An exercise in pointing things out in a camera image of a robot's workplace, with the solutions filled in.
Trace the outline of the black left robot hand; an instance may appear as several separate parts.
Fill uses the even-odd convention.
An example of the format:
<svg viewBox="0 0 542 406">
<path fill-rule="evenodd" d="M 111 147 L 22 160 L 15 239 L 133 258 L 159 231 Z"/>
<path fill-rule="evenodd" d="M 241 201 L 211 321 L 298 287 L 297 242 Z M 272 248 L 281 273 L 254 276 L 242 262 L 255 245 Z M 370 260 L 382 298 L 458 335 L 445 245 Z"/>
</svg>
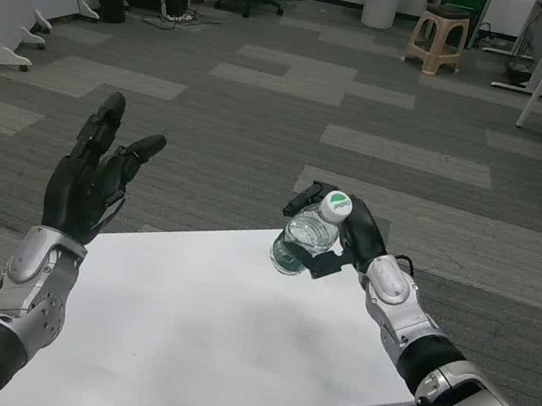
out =
<svg viewBox="0 0 542 406">
<path fill-rule="evenodd" d="M 127 185 L 166 146 L 163 135 L 110 147 L 126 110 L 120 92 L 89 116 L 71 152 L 60 159 L 45 191 L 42 225 L 89 244 L 121 210 Z"/>
</svg>

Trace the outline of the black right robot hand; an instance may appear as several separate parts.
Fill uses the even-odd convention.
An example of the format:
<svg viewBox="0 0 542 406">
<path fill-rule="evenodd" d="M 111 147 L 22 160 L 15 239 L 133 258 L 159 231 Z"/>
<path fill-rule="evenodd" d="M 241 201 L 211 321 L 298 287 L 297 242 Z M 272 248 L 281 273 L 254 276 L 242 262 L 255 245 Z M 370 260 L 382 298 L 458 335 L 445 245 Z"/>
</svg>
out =
<svg viewBox="0 0 542 406">
<path fill-rule="evenodd" d="M 364 201 L 326 182 L 313 181 L 283 208 L 288 218 L 271 247 L 277 270 L 285 275 L 336 274 L 349 264 L 364 272 L 386 247 Z"/>
</svg>

